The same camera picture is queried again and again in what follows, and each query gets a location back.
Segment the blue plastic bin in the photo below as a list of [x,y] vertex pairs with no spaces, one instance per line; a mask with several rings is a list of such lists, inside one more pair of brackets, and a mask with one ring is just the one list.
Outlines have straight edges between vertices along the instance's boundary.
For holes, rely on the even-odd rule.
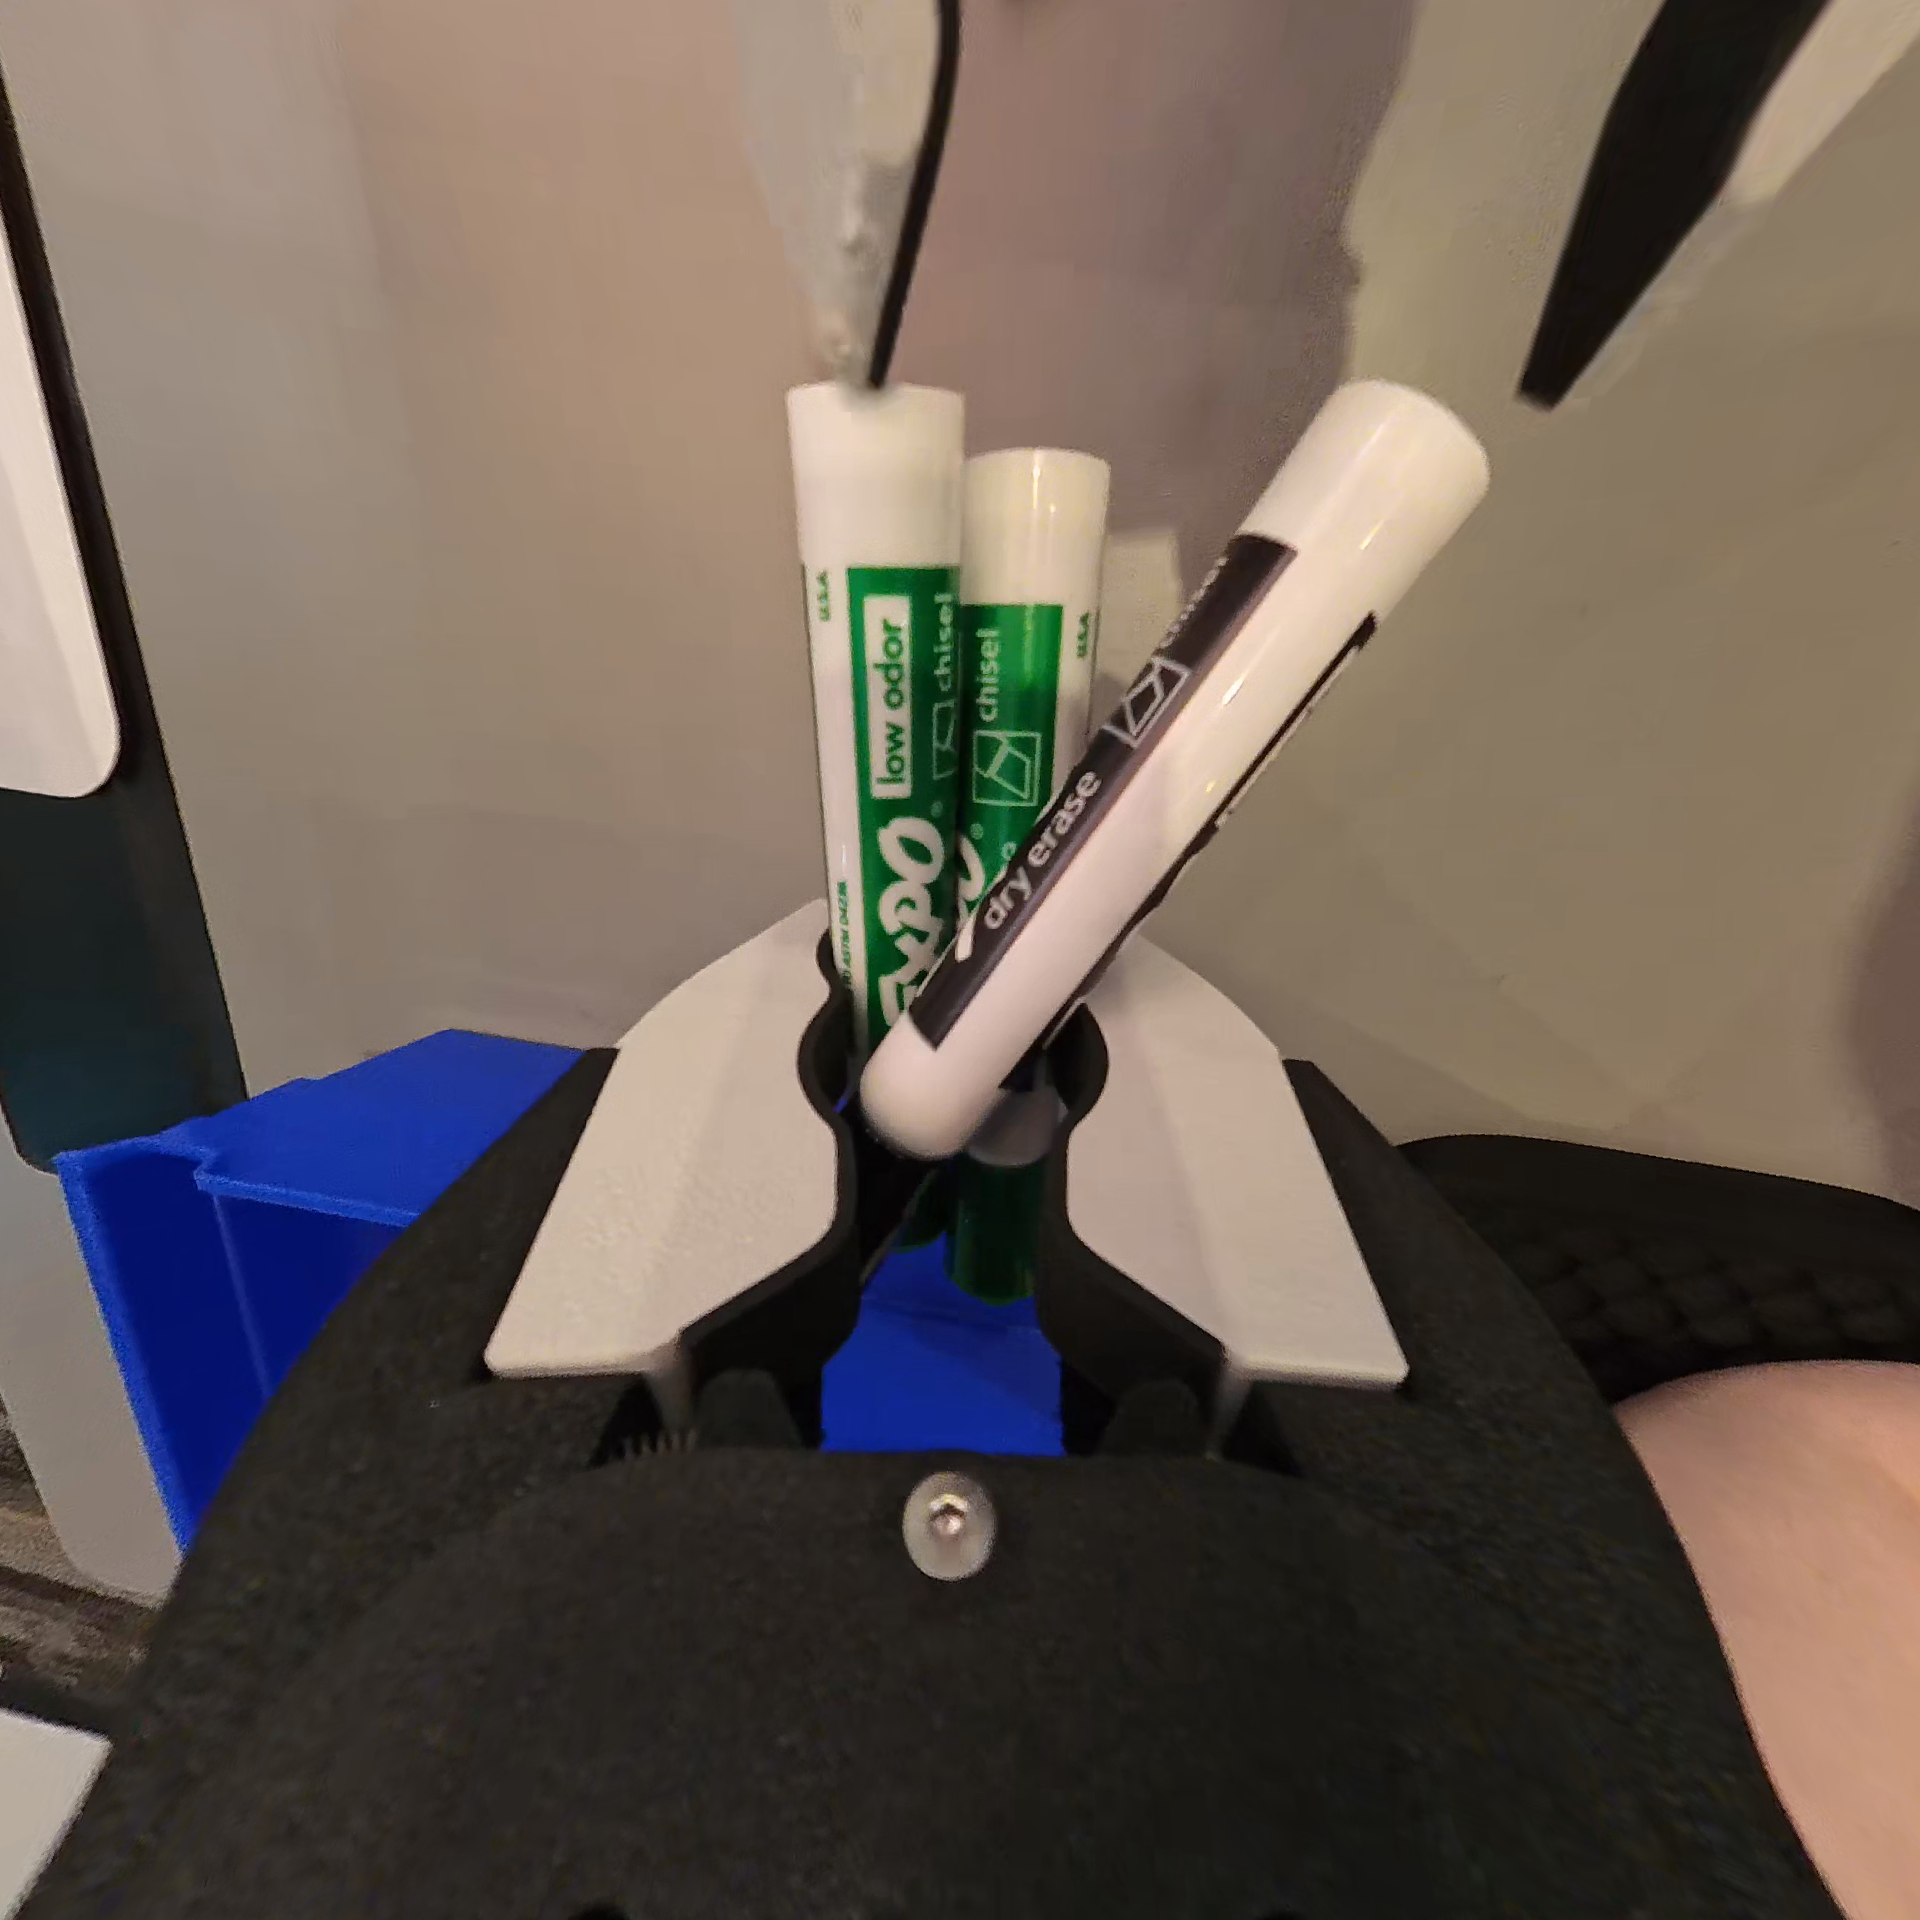
[[[67,1211],[176,1544],[369,1266],[578,1051],[441,1031],[156,1135],[57,1160]],[[831,1451],[1062,1457],[1033,1304],[985,1304],[947,1241],[896,1245],[823,1375]]]

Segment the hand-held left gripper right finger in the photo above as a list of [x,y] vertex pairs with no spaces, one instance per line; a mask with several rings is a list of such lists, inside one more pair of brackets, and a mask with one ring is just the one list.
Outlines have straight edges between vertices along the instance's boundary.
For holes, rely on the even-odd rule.
[[1070,1450],[1136,1391],[1186,1391],[1217,1445],[1258,1386],[1399,1391],[1388,1321],[1272,1039],[1143,937],[1048,1051],[1040,1328]]

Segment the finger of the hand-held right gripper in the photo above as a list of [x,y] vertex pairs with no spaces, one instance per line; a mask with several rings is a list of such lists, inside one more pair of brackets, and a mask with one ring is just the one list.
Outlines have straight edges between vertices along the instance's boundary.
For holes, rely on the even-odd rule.
[[1600,122],[1519,399],[1595,396],[1915,51],[1915,2],[1664,2]]
[[887,385],[945,168],[958,2],[735,2],[744,137],[831,378]]

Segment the white panel with black frame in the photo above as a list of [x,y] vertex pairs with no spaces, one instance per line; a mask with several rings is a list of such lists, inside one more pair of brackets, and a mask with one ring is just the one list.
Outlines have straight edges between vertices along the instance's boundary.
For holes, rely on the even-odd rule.
[[3,95],[3,1100],[22,1161],[248,1096],[22,124]]

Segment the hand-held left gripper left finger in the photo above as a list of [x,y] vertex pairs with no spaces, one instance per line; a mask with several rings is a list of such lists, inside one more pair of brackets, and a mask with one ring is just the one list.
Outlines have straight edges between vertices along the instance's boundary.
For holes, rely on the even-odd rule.
[[835,1220],[833,1127],[801,1079],[836,980],[826,931],[806,903],[619,1040],[484,1349],[494,1376],[636,1376],[667,1429],[690,1429],[692,1328]]

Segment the person's left forearm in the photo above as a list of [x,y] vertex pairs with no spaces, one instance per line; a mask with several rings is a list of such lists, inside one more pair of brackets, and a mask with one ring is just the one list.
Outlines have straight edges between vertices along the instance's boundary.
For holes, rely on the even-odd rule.
[[1915,1365],[1718,1372],[1639,1395],[1616,1417],[1836,1905],[1915,1919]]

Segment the green dry erase marker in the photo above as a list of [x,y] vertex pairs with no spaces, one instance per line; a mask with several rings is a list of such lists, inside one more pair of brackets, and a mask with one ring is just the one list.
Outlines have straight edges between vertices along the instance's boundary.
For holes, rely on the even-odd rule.
[[[1086,748],[1108,501],[1111,469],[1082,451],[1002,448],[967,461],[960,916]],[[947,1274],[979,1300],[1009,1306],[1035,1288],[1059,1112],[1046,1065],[1022,1065],[956,1167]]]
[[858,1081],[953,936],[964,401],[814,383],[784,399],[833,960],[851,996],[846,1113],[862,1227],[922,1226],[924,1163],[881,1143]]

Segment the black dry erase marker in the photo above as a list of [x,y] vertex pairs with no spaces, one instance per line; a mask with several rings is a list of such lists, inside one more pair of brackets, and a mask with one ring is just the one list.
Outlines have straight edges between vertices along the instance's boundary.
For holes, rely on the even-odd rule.
[[1441,401],[1323,402],[859,1079],[876,1138],[963,1152],[1491,484]]

